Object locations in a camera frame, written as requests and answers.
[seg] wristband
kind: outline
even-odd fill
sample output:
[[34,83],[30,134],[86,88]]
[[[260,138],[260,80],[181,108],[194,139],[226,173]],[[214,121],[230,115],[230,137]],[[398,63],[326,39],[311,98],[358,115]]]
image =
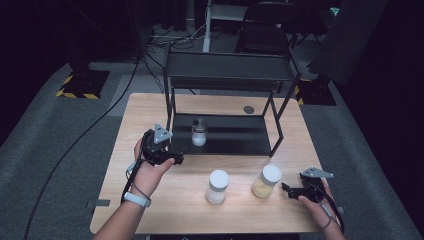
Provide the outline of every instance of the wristband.
[[150,199],[139,197],[139,196],[132,194],[130,192],[125,193],[124,199],[126,201],[136,203],[136,204],[138,204],[142,207],[150,207],[150,204],[152,203],[152,201]]

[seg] small glass jar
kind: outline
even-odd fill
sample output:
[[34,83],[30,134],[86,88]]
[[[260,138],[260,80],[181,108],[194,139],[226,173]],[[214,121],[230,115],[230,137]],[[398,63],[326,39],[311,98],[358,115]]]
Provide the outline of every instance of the small glass jar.
[[191,142],[194,146],[203,146],[206,143],[208,123],[203,118],[197,118],[193,122]]
[[281,179],[281,170],[274,164],[266,165],[261,175],[252,184],[252,191],[258,198],[268,198],[275,184]]
[[209,187],[206,190],[206,199],[211,204],[221,204],[225,200],[226,189],[230,176],[224,170],[215,170],[209,176]]

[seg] human hand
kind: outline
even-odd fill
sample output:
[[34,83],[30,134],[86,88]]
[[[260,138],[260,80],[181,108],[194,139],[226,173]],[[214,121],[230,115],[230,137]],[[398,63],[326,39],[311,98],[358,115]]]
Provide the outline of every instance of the human hand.
[[[138,140],[134,148],[135,159],[137,159],[139,154],[141,154],[139,151],[140,147],[141,139]],[[168,171],[169,168],[171,168],[174,162],[175,159],[173,158],[166,160],[159,166],[152,166],[148,162],[143,162],[137,172],[137,175],[135,176],[135,185],[143,192],[143,194],[147,195],[147,197],[150,197],[158,187],[163,174]],[[138,192],[136,188],[131,188],[131,192],[133,194],[140,195],[140,192]]]
[[[333,196],[331,195],[330,192],[330,188],[328,187],[328,185],[324,182],[324,188],[325,188],[325,192],[331,197],[333,198]],[[333,212],[333,209],[330,207],[330,205],[328,204],[328,200],[327,199],[323,199],[321,201],[321,203],[315,203],[312,202],[311,200],[309,200],[307,197],[305,196],[299,196],[298,197],[299,202],[301,202],[303,205],[305,205],[305,207],[309,210],[309,212],[312,215],[312,218],[314,219],[314,221],[318,224],[318,226],[321,227],[321,229],[325,229],[326,227],[328,227],[328,224],[330,223],[330,217],[327,215],[327,213],[325,212],[325,210],[323,209],[322,205],[325,205],[326,208],[329,210],[329,212],[331,213],[331,215],[333,217],[335,217],[336,215]]]

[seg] black chair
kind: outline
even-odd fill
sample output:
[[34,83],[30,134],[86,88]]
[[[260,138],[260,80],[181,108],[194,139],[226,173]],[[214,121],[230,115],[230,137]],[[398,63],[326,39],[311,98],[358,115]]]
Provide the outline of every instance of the black chair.
[[[286,55],[303,29],[303,12],[296,4],[278,1],[250,6],[243,18],[235,52]],[[292,34],[290,41],[287,33]]]
[[336,17],[331,8],[340,8],[342,2],[343,0],[314,0],[312,8],[305,16],[306,22],[303,30],[301,30],[303,38],[297,44],[300,44],[311,34],[320,44],[317,36],[326,35]]

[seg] jar lid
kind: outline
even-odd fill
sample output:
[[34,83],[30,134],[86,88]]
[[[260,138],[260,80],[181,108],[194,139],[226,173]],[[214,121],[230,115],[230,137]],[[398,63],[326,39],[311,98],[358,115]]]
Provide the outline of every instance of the jar lid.
[[209,186],[216,192],[224,191],[228,183],[230,182],[230,176],[224,170],[215,170],[209,177]]
[[262,181],[266,185],[275,185],[281,179],[281,170],[274,164],[268,164],[262,169]]
[[193,131],[204,133],[208,131],[208,123],[203,118],[196,118],[193,122]]

